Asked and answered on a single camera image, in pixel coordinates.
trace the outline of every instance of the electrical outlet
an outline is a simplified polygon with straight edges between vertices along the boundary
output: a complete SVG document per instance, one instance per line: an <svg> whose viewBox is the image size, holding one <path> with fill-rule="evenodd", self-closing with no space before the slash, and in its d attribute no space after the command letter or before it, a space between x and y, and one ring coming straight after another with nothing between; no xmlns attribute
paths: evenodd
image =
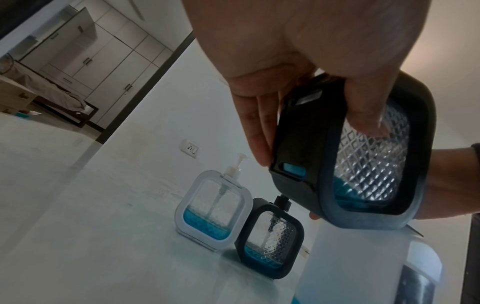
<svg viewBox="0 0 480 304"><path fill-rule="evenodd" d="M188 154L193 158L196 158L197 154L199 152L199 147L194 145L193 143L191 143L188 140L184 140L180 150L183 153Z"/></svg>

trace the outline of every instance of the table surface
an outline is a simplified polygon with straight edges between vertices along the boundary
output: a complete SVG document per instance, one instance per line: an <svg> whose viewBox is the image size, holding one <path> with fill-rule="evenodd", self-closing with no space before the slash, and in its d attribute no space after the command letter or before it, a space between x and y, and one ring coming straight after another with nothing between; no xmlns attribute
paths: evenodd
<svg viewBox="0 0 480 304"><path fill-rule="evenodd" d="M183 190L96 161L82 134L0 118L0 302L290 303L302 256L259 275L176 232Z"/></svg>

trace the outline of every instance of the hand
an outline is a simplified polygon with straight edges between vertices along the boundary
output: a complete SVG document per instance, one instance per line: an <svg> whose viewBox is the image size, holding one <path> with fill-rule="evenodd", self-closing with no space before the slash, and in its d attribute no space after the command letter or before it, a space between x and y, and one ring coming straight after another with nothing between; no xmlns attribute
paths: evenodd
<svg viewBox="0 0 480 304"><path fill-rule="evenodd" d="M271 163L279 100L316 68L346 78L349 123L370 136L430 0L183 0L206 55L229 83L255 158Z"/></svg>

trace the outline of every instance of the black container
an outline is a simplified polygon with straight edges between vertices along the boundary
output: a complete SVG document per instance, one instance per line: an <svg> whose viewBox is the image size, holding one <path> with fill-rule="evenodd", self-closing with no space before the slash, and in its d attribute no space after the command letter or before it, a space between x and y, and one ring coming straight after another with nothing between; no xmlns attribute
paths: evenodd
<svg viewBox="0 0 480 304"><path fill-rule="evenodd" d="M279 196L272 204L253 200L235 247L247 267L273 279L285 277L292 269L304 241L304 227L289 215L290 201Z"/></svg>
<svg viewBox="0 0 480 304"><path fill-rule="evenodd" d="M436 124L432 95L400 73L383 117L391 133L372 138L346 121L344 83L323 74L285 97L273 181L282 194L335 226L401 228L424 195Z"/></svg>

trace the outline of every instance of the forearm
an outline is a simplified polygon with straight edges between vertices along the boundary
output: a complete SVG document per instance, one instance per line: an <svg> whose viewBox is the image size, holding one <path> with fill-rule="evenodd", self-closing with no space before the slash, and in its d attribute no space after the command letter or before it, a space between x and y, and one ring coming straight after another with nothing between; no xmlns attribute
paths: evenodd
<svg viewBox="0 0 480 304"><path fill-rule="evenodd" d="M480 212L480 164L473 148L433 150L416 219Z"/></svg>

